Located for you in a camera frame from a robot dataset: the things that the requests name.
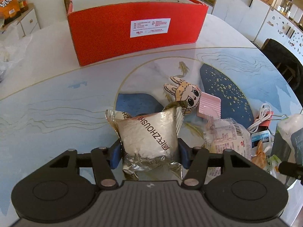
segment white label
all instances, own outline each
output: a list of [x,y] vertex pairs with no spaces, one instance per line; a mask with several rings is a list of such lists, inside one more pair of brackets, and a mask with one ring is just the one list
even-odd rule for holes
[[142,19],[131,21],[131,37],[167,33],[170,18],[167,19]]

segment marble tabletop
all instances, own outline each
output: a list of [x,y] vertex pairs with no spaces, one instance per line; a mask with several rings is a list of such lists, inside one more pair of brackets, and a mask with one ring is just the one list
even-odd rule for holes
[[[301,105],[268,59],[244,36],[207,15],[196,44],[141,51],[78,66],[66,21],[33,34],[24,60],[0,84],[0,227],[17,219],[13,186],[68,148],[86,153],[110,146],[117,135],[106,109],[153,113],[169,103],[163,84],[181,75],[222,100],[222,118],[246,128],[264,102],[276,114]],[[270,129],[275,130],[276,121]],[[204,143],[203,120],[192,113],[179,132],[190,146]],[[93,182],[92,170],[81,175]],[[114,170],[123,180],[121,164]],[[166,173],[156,179],[172,179]],[[303,205],[303,188],[289,189],[281,218],[291,225]]]

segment white cabinet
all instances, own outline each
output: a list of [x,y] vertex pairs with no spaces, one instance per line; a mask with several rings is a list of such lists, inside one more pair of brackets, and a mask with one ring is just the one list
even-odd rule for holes
[[212,14],[221,20],[225,20],[231,2],[232,0],[216,0]]
[[253,41],[268,13],[269,5],[261,0],[216,0],[212,14]]
[[35,31],[38,31],[38,30],[40,30],[40,26],[39,26],[39,23],[37,22],[34,29],[31,31],[31,34],[33,34]]
[[269,5],[260,0],[251,0],[250,3],[237,30],[248,40],[253,41],[264,22]]
[[294,25],[288,19],[271,8],[255,43],[261,48],[267,39],[274,39],[284,45],[289,39],[293,27]]
[[297,57],[297,59],[303,64],[303,33],[297,28],[293,27],[291,32],[288,34],[284,47]]
[[24,37],[24,31],[23,31],[23,29],[22,29],[21,23],[18,23],[18,24],[17,24],[17,31],[18,31],[18,36],[19,36],[19,38]]
[[28,36],[38,23],[35,9],[33,8],[21,21],[20,21],[24,34]]
[[232,0],[224,21],[237,30],[249,9],[250,2],[251,0]]

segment cartoon face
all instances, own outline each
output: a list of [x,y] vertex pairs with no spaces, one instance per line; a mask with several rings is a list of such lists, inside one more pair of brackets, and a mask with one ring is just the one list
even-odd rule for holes
[[198,105],[201,90],[198,86],[190,84],[178,77],[170,77],[172,81],[179,84],[179,86],[175,86],[172,84],[165,84],[164,89],[175,96],[176,101],[187,101],[188,106],[187,109],[183,110],[183,114],[189,114],[193,109]]

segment cabinet handle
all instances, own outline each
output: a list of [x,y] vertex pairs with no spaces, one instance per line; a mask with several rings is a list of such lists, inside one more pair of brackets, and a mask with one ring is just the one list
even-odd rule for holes
[[290,36],[290,39],[291,39],[291,37],[293,36],[293,34],[294,34],[294,31],[292,32],[292,34],[291,34],[291,36]]
[[289,27],[289,28],[288,28],[288,31],[286,32],[286,35],[288,34],[288,32],[289,32],[290,28],[291,28],[291,27]]

